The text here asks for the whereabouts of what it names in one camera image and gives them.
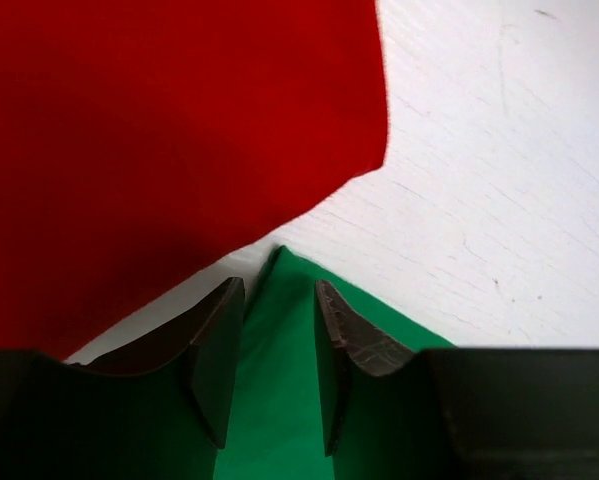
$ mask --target red cloth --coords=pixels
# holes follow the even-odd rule
[[[68,356],[386,136],[370,0],[0,0],[0,347]]]

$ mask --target green cloth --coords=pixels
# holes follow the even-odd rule
[[[216,480],[334,478],[332,461],[324,456],[314,340],[319,279],[332,282],[355,310],[411,349],[450,345],[368,293],[279,248],[248,308]]]

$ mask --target black object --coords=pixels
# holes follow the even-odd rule
[[[0,479],[211,479],[243,308],[232,278],[88,366],[0,351]]]
[[[316,285],[337,480],[599,479],[599,350],[414,354]]]

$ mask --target white wall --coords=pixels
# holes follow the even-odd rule
[[[382,0],[386,166],[73,357],[184,311],[275,244],[461,345],[599,346],[599,0]]]

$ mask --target white surface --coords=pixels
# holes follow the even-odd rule
[[[599,346],[599,0],[382,0],[386,166],[95,340],[287,244],[461,345]]]

